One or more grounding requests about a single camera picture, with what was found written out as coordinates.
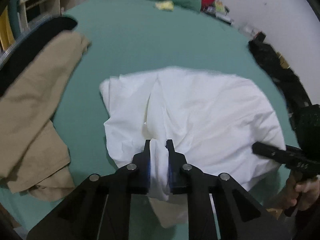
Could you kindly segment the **person's right hand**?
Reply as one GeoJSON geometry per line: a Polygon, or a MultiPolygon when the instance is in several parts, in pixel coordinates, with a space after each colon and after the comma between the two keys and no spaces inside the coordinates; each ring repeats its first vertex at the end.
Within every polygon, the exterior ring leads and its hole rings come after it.
{"type": "Polygon", "coordinates": [[[300,173],[291,172],[285,186],[284,208],[296,206],[299,211],[310,208],[319,198],[319,178],[299,182],[300,173]]]}

